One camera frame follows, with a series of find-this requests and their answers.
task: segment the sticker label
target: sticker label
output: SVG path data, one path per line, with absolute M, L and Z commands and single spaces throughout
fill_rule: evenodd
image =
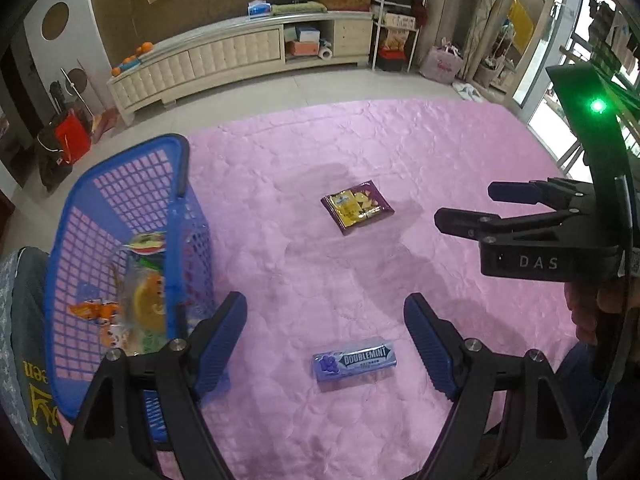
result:
M 618 276 L 621 278 L 625 275 L 625 251 L 622 251 L 622 259 L 620 260 L 620 268 L 618 269 Z M 635 278 L 640 278 L 640 249 L 634 247 L 631 254 L 631 275 Z

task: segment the toilet paper roll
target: toilet paper roll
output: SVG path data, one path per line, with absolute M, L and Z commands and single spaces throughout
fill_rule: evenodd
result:
M 320 50 L 318 50 L 318 57 L 320 59 L 331 59 L 334 56 L 334 53 L 331 52 L 331 49 L 327 46 L 321 46 Z

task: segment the cabinet drawer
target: cabinet drawer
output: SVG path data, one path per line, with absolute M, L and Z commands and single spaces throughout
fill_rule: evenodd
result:
M 369 20 L 337 20 L 334 26 L 334 55 L 368 54 L 373 22 Z
M 280 35 L 277 28 L 213 41 L 189 50 L 197 77 L 279 59 Z
M 115 83 L 113 89 L 122 105 L 129 107 L 166 88 L 194 78 L 189 53 L 180 52 L 151 65 L 143 66 Z

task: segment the snack in basket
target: snack in basket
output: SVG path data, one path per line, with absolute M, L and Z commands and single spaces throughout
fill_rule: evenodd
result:
M 149 269 L 164 269 L 164 252 L 166 251 L 166 234 L 158 231 L 135 235 L 124 248 L 129 250 L 133 259 Z
M 164 232 L 135 235 L 123 246 L 127 267 L 120 289 L 120 303 L 138 352 L 156 352 L 166 343 L 164 299 Z
M 92 320 L 99 325 L 98 338 L 106 350 L 121 348 L 127 354 L 135 353 L 130 347 L 130 332 L 127 327 L 122 307 L 114 301 L 87 300 L 77 305 L 70 305 L 69 311 L 85 320 Z
M 374 372 L 389 366 L 396 366 L 393 344 L 379 338 L 313 356 L 314 373 L 319 383 Z
M 394 212 L 370 180 L 340 193 L 323 196 L 320 202 L 343 234 L 361 222 Z

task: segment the screw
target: screw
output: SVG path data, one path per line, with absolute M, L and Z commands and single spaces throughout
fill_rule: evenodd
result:
M 171 339 L 171 341 L 169 341 L 169 348 L 174 352 L 179 352 L 187 348 L 187 342 L 184 339 Z
M 482 342 L 479 339 L 465 339 L 465 348 L 470 352 L 479 352 L 482 348 Z
M 527 352 L 529 359 L 535 361 L 537 363 L 541 363 L 545 360 L 545 355 L 542 353 L 542 350 L 532 349 Z
M 122 356 L 122 350 L 113 348 L 104 355 L 109 361 L 117 361 Z

